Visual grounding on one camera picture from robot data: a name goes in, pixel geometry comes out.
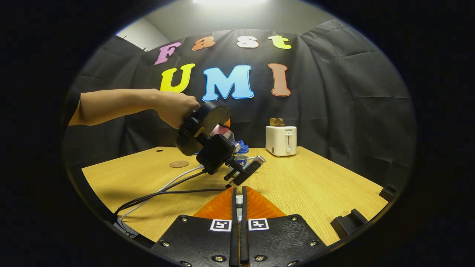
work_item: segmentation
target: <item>screw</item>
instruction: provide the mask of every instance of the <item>screw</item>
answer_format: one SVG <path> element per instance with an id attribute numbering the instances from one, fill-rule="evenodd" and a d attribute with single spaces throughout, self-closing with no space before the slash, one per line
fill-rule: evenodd
<path id="1" fill-rule="evenodd" d="M 299 261 L 298 261 L 298 260 L 294 260 L 294 261 L 289 262 L 289 264 L 287 264 L 287 266 L 289 266 L 289 267 L 290 267 L 290 266 L 294 266 L 294 265 L 297 264 L 297 263 L 299 263 Z"/>
<path id="2" fill-rule="evenodd" d="M 266 256 L 258 255 L 258 256 L 254 257 L 254 260 L 255 261 L 265 261 L 266 258 L 267 258 Z"/>
<path id="3" fill-rule="evenodd" d="M 214 256 L 213 260 L 217 262 L 223 262 L 225 261 L 225 258 L 223 256 Z"/>

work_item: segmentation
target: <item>white toaster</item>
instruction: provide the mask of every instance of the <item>white toaster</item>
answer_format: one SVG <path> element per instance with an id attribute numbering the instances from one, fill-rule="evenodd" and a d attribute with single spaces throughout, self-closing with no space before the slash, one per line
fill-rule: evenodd
<path id="1" fill-rule="evenodd" d="M 266 126 L 266 149 L 282 157 L 297 153 L 297 127 Z"/>

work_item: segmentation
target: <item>table surface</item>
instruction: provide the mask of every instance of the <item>table surface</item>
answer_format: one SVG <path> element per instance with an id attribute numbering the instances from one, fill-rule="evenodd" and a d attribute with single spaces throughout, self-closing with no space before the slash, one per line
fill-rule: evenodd
<path id="1" fill-rule="evenodd" d="M 357 209 L 370 220 L 388 203 L 378 195 L 381 186 L 303 147 L 297 148 L 297 155 L 289 157 L 276 157 L 265 148 L 251 148 L 246 155 L 258 154 L 266 163 L 242 186 L 258 191 L 286 215 L 300 214 L 326 245 L 339 240 L 330 225 L 335 217 Z M 170 167 L 171 162 L 178 160 L 190 164 Z M 157 147 L 83 168 L 83 173 L 100 200 L 114 212 L 132 199 L 156 192 L 198 164 L 196 156 L 185 156 L 175 147 Z M 173 190 L 224 188 L 227 171 L 223 165 L 214 175 L 201 175 Z M 129 214 L 124 222 L 157 241 L 178 215 L 193 215 L 218 193 L 157 196 Z"/>

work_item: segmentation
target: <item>cork coaster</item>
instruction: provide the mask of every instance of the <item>cork coaster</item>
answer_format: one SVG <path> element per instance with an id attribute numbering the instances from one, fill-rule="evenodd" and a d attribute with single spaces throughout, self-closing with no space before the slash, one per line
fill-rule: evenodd
<path id="1" fill-rule="evenodd" d="M 188 166 L 190 163 L 188 161 L 177 161 L 170 163 L 170 167 L 172 168 L 182 168 Z"/>

